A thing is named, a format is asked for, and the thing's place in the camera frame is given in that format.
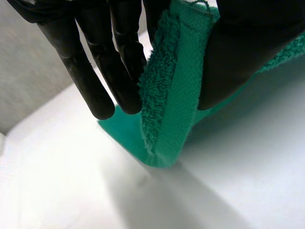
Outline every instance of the gloved finger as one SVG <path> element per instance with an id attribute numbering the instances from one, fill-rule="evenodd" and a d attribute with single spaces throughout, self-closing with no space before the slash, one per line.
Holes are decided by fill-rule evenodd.
<path id="1" fill-rule="evenodd" d="M 129 77 L 112 42 L 109 5 L 101 1 L 94 7 L 82 8 L 76 19 L 118 105 L 127 114 L 138 113 L 142 103 L 137 86 Z"/>
<path id="2" fill-rule="evenodd" d="M 38 27 L 56 49 L 92 114 L 98 119 L 110 118 L 114 104 L 82 48 L 74 17 L 38 23 Z"/>
<path id="3" fill-rule="evenodd" d="M 287 7 L 270 5 L 264 0 L 218 0 L 221 17 L 205 50 L 199 110 L 211 108 L 231 96 L 305 30 L 304 15 L 299 13 L 296 18 L 293 14 L 305 9 L 304 2 L 282 4 Z"/>
<path id="4" fill-rule="evenodd" d="M 143 46 L 138 38 L 142 2 L 141 0 L 110 0 L 108 3 L 119 53 L 133 83 L 137 84 L 147 64 Z"/>
<path id="5" fill-rule="evenodd" d="M 143 0 L 146 12 L 147 31 L 151 44 L 158 29 L 158 21 L 164 10 L 169 9 L 171 0 Z"/>

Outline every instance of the white table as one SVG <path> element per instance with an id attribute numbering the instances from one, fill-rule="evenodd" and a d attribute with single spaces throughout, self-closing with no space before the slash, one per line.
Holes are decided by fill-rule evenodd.
<path id="1" fill-rule="evenodd" d="M 176 166 L 152 169 L 98 126 L 73 85 L 8 134 L 0 227 L 304 229 L 304 101 L 302 57 L 197 125 Z"/>

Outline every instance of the black rubber glove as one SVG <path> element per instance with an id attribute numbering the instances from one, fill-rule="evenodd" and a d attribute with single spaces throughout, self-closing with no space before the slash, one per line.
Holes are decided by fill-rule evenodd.
<path id="1" fill-rule="evenodd" d="M 140 111 L 137 82 L 146 65 L 137 35 L 141 0 L 37 0 L 34 5 L 24 2 L 30 0 L 8 1 L 26 20 L 38 23 L 95 117 L 111 117 L 114 106 L 82 49 L 75 18 L 122 110 Z M 143 3 L 153 43 L 170 0 Z M 200 110 L 228 98 L 305 30 L 305 1 L 217 0 L 217 4 L 221 17 L 206 47 Z M 112 43 L 110 12 L 120 54 Z"/>
<path id="2" fill-rule="evenodd" d="M 137 33 L 141 0 L 8 2 L 24 19 L 37 23 L 96 118 L 110 118 L 115 108 L 83 50 L 76 21 L 119 106 L 128 114 L 141 110 L 137 84 L 146 65 Z M 112 25 L 119 52 L 112 42 Z"/>

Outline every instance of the terry cloth towel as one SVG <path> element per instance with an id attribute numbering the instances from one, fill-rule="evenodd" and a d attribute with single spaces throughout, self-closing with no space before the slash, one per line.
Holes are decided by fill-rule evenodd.
<path id="1" fill-rule="evenodd" d="M 218 18 L 218 9 L 209 7 L 206 2 L 202 5 L 172 0 L 170 10 L 160 19 L 153 51 L 141 77 L 142 112 L 127 115 L 116 107 L 111 119 L 99 121 L 112 138 L 146 165 L 172 166 L 192 126 L 231 102 L 247 86 L 217 106 L 197 111 L 204 50 Z M 305 34 L 258 73 L 303 53 Z"/>

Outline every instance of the green cloth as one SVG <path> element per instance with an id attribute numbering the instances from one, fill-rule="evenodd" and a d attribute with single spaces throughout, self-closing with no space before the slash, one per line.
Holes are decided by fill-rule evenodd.
<path id="1" fill-rule="evenodd" d="M 196 109 L 204 50 L 218 18 L 217 8 L 173 0 L 169 12 L 160 19 L 154 49 L 141 77 L 142 112 L 127 115 L 117 107 L 111 119 L 99 121 L 109 135 L 144 164 L 172 166 L 192 126 L 231 102 L 247 86 L 209 110 Z M 259 72 L 305 53 L 304 44 L 302 34 Z"/>

